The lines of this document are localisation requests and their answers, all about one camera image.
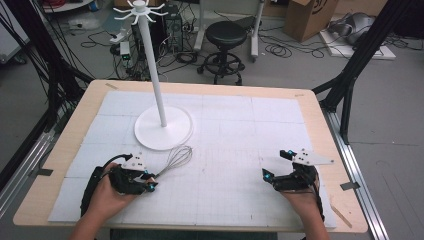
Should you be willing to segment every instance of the wire whisk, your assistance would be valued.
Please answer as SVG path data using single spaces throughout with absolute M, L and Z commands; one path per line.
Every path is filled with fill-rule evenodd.
M 193 156 L 193 148 L 187 145 L 179 145 L 171 149 L 168 155 L 166 167 L 155 175 L 155 179 L 170 169 L 186 165 Z

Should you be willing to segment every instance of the black stool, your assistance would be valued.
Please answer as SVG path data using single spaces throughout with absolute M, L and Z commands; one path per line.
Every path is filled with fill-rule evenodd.
M 247 38 L 247 32 L 240 25 L 230 21 L 222 21 L 211 24 L 206 29 L 206 38 L 215 46 L 219 52 L 210 54 L 206 57 L 202 66 L 197 68 L 197 73 L 202 74 L 204 68 L 215 74 L 213 84 L 217 84 L 218 76 L 237 74 L 238 81 L 236 85 L 242 85 L 242 79 L 239 71 L 244 70 L 244 64 L 236 55 L 229 53 L 228 50 L 241 45 Z

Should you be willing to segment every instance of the floor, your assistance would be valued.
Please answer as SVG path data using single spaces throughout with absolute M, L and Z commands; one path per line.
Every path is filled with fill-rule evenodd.
M 106 23 L 110 20 L 111 11 L 110 4 L 105 4 L 94 15 L 101 23 Z M 69 16 L 66 14 L 59 16 L 60 19 L 67 17 Z M 260 34 L 290 41 L 282 32 L 282 25 L 282 19 L 265 18 Z M 73 32 L 74 34 L 68 32 L 66 39 L 82 64 L 96 78 L 116 78 L 109 47 L 98 45 L 83 48 L 80 45 L 89 40 L 87 36 L 102 31 L 102 28 L 107 26 Z M 107 34 L 95 35 L 98 42 L 108 43 L 109 39 Z M 308 48 L 314 49 L 322 47 L 320 42 L 320 38 L 314 36 L 304 44 L 311 44 Z M 242 72 L 243 85 L 312 89 L 337 76 L 348 61 L 329 56 L 325 49 L 321 50 L 323 57 L 317 58 L 317 52 L 302 52 L 300 45 L 295 42 L 285 44 L 297 46 L 289 48 L 292 55 L 288 58 L 267 52 L 268 44 L 260 41 L 259 58 L 255 63 L 249 58 L 250 41 L 234 49 L 233 53 L 241 57 L 246 65 Z M 411 44 L 416 48 L 422 47 L 422 41 L 411 41 Z M 424 150 L 424 51 L 393 45 L 389 48 L 396 59 L 371 60 L 357 80 L 349 140 L 389 238 L 420 239 L 424 235 L 424 188 L 421 185 L 421 174 L 424 172 L 421 161 Z M 200 54 L 206 56 L 214 51 L 212 44 L 204 42 Z M 196 64 L 201 63 L 203 58 L 199 57 L 196 64 L 187 66 L 171 63 L 172 59 L 168 55 L 161 61 L 161 66 L 168 63 L 170 65 L 158 68 L 163 73 L 159 77 L 160 81 L 200 84 L 213 82 L 212 75 L 198 75 L 196 72 Z M 235 76 L 225 77 L 219 79 L 219 84 L 233 85 L 236 80 Z M 318 99 L 324 97 L 325 93 L 318 95 Z M 19 65 L 10 62 L 0 66 L 0 169 L 4 168 L 46 108 L 46 95 L 30 63 Z M 33 178 L 29 177 L 0 219 L 0 239 L 65 239 L 71 230 L 69 228 L 27 228 L 13 224 L 14 212 L 32 181 Z M 278 233 L 278 239 L 301 237 L 302 234 L 297 233 Z M 369 232 L 331 234 L 331 237 L 373 239 Z M 108 239 L 107 229 L 99 233 L 99 239 Z

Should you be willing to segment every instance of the round white base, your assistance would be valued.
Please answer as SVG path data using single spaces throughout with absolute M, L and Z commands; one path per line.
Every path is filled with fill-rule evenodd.
M 193 122 L 183 109 L 164 106 L 167 126 L 161 126 L 157 106 L 144 111 L 135 122 L 137 140 L 153 150 L 169 150 L 185 143 L 193 133 Z

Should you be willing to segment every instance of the wooden table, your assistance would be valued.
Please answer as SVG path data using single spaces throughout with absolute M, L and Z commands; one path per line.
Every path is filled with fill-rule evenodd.
M 58 139 L 44 168 L 52 169 L 51 176 L 38 176 L 14 217 L 21 226 L 72 226 L 73 224 L 48 221 L 49 214 L 59 194 L 63 178 L 75 158 L 80 144 L 108 91 L 152 92 L 149 82 L 95 80 L 88 87 L 70 121 Z M 365 232 L 368 225 L 353 190 L 343 191 L 340 184 L 349 182 L 327 123 L 315 94 L 310 90 L 238 87 L 201 84 L 161 83 L 163 93 L 184 93 L 220 96 L 251 96 L 296 99 L 299 102 L 313 149 L 320 155 L 334 159 L 333 165 L 320 166 L 337 227 L 331 232 Z M 140 225 L 119 227 L 140 228 Z

